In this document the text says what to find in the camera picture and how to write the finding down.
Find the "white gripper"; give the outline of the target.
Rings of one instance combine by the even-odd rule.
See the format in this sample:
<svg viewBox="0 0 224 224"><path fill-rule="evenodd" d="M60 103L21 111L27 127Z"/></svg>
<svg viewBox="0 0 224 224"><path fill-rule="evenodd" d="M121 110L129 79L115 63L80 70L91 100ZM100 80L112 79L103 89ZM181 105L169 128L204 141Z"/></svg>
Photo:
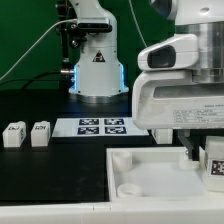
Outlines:
<svg viewBox="0 0 224 224"><path fill-rule="evenodd" d="M190 131L224 128L224 83L196 84L187 70L142 72L132 94L132 118L140 129L180 129L193 158Z"/></svg>

